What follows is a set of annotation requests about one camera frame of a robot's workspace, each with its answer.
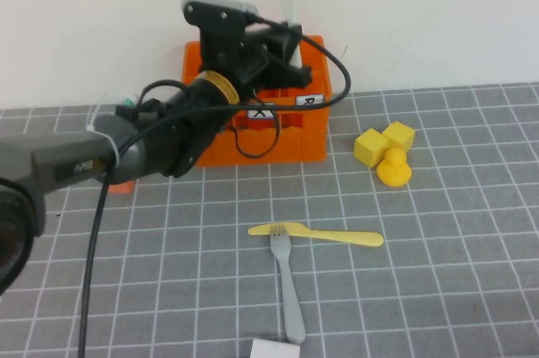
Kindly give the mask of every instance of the wire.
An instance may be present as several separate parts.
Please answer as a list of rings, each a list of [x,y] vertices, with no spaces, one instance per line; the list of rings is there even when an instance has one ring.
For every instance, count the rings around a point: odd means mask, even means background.
[[[179,111],[173,112],[171,115],[165,116],[161,120],[156,121],[154,124],[148,126],[144,131],[141,131],[137,133],[136,135],[133,135],[131,138],[129,138],[120,148],[120,151],[119,151],[120,158],[122,158],[125,155],[125,153],[131,146],[133,146],[135,143],[140,141],[144,136],[149,135],[150,133],[155,131],[157,128],[163,127],[169,123],[172,123],[176,120],[184,118],[185,116],[188,116],[188,115],[199,114],[199,113],[214,113],[214,112],[222,112],[222,111],[239,112],[239,111],[249,111],[249,110],[256,110],[256,111],[268,110],[268,111],[271,111],[276,116],[276,111],[309,111],[309,110],[321,110],[323,108],[328,108],[334,104],[337,104],[341,99],[344,99],[348,95],[351,85],[352,85],[350,73],[348,72],[346,67],[343,65],[343,63],[341,63],[341,61],[334,54],[332,54],[330,51],[328,51],[323,46],[319,45],[316,41],[312,40],[308,36],[295,31],[294,29],[289,27],[287,24],[279,24],[274,21],[270,21],[268,19],[263,19],[251,13],[247,13],[247,15],[248,15],[248,18],[255,23],[266,24],[274,29],[288,32],[294,35],[296,38],[299,38],[300,40],[304,40],[309,45],[313,46],[315,49],[322,52],[343,73],[343,77],[344,77],[343,91],[337,94],[336,96],[334,96],[333,98],[329,99],[328,101],[324,101],[318,104],[271,105],[271,104],[262,103],[258,105],[254,105],[254,104],[219,105],[219,106],[196,107],[196,108],[188,108],[184,110],[179,110]],[[141,97],[139,98],[139,101],[138,101],[138,105],[141,104],[142,99],[148,92],[150,92],[154,88],[162,87],[162,86],[172,86],[172,87],[177,87],[180,89],[187,88],[187,86],[184,83],[178,82],[176,80],[159,80],[155,83],[152,83],[146,86],[142,90]],[[87,259],[86,259],[84,280],[83,280],[83,298],[81,301],[81,320],[80,320],[80,326],[79,326],[78,353],[77,353],[78,358],[84,358],[85,350],[86,350],[86,333],[88,329],[88,308],[89,308],[89,303],[90,303],[90,285],[91,285],[91,280],[92,280],[93,257],[95,255],[95,249],[97,246],[98,232],[99,232],[99,226],[101,225],[101,218],[103,216],[104,203],[107,198],[107,194],[110,187],[110,182],[112,181],[114,171],[115,171],[115,164],[111,164],[104,177],[103,186],[101,187],[101,193],[99,195],[98,204],[95,210],[95,217],[93,219],[92,232],[90,234],[90,240],[88,242],[88,254],[87,254]]]
[[[257,103],[260,103],[260,104],[264,104],[265,105],[265,102],[262,101],[257,95],[256,93],[254,92],[253,90],[253,99],[257,102]],[[275,138],[273,140],[273,143],[271,144],[271,146],[269,146],[269,149],[268,150],[265,150],[263,151],[262,153],[260,154],[252,154],[252,153],[247,153],[245,152],[240,146],[239,146],[239,135],[237,133],[237,129],[236,129],[236,126],[229,126],[228,129],[230,129],[232,132],[234,132],[234,139],[235,139],[235,142],[236,142],[236,149],[237,151],[244,157],[246,158],[263,158],[266,154],[268,154],[269,152],[271,152],[275,146],[277,145],[277,142],[279,141],[279,137],[280,137],[280,122],[279,122],[279,116],[277,115],[277,112],[272,112],[272,115],[273,115],[273,121],[275,122]]]
[[[169,80],[169,79],[157,80],[156,82],[153,82],[152,84],[148,84],[142,90],[141,97],[136,102],[136,107],[140,108],[140,106],[142,105],[142,100],[144,99],[146,94],[148,94],[150,91],[152,91],[153,89],[155,89],[157,87],[164,87],[164,86],[176,87],[176,88],[179,88],[180,90],[185,90],[187,88],[187,84],[182,83],[182,82],[180,82],[178,80]]]
[[[81,321],[78,330],[78,358],[84,358],[86,351],[86,335],[88,329],[88,309],[90,305],[90,284],[92,282],[93,257],[98,242],[98,232],[101,226],[101,217],[103,216],[104,203],[109,193],[110,181],[116,169],[116,164],[111,163],[106,175],[104,176],[101,193],[99,194],[98,205],[95,208],[95,217],[93,218],[92,232],[88,241],[88,253],[86,255],[86,266],[84,267],[83,280],[83,298],[81,301]]]

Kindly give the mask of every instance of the yellow cube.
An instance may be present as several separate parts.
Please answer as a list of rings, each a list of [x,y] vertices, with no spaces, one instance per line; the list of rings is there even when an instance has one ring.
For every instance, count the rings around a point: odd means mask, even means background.
[[[382,132],[382,135],[389,139],[389,147],[400,147],[407,152],[414,143],[415,130],[395,121]]]
[[[354,157],[368,167],[374,167],[384,158],[388,148],[389,139],[370,129],[355,139]]]

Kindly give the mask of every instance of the orange crate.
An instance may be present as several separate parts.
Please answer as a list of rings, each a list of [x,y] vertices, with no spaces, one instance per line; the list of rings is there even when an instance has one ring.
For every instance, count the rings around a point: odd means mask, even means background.
[[[323,38],[310,37],[323,45]],[[306,88],[282,88],[263,90],[259,97],[278,105],[293,105],[298,96],[322,94],[324,100],[333,92],[329,82],[326,57],[307,42],[300,44],[303,64],[312,68],[312,82]],[[185,45],[184,72],[182,80],[189,84],[199,74],[199,42]],[[231,166],[239,164],[320,162],[326,158],[326,135],[328,134],[329,108],[314,111],[279,111],[281,132],[274,149],[263,158],[246,158],[236,149],[233,132],[227,130],[217,135],[215,141],[199,158],[200,167]],[[229,125],[238,132],[240,147],[247,153],[259,154],[270,148],[275,138],[273,117],[271,119],[248,118],[246,111],[237,113]]]

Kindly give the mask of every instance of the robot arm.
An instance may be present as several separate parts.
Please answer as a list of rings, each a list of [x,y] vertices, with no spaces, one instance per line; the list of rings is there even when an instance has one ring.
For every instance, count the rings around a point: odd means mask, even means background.
[[[310,67],[289,64],[301,27],[274,23],[246,31],[257,22],[256,8],[236,2],[184,0],[183,10],[187,22],[200,29],[200,75],[165,103],[119,105],[114,115],[96,118],[94,129],[123,148],[111,184],[155,173],[180,177],[253,94],[311,82]],[[130,143],[133,137],[138,139]],[[0,295],[44,231],[45,195],[102,179],[112,163],[109,138],[91,131],[0,139]]]

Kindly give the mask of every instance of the table surface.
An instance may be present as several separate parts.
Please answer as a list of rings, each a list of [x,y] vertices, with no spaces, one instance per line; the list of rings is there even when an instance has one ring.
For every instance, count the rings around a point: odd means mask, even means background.
[[[89,107],[5,110],[0,134],[80,131]],[[416,130],[391,189],[359,132]],[[248,227],[293,220],[383,233],[380,248],[293,239],[302,357],[539,355],[539,83],[355,94],[323,163],[194,169],[110,195],[88,357],[247,357],[285,340],[279,273]],[[74,356],[96,182],[47,196],[45,235],[0,299],[0,358]]]

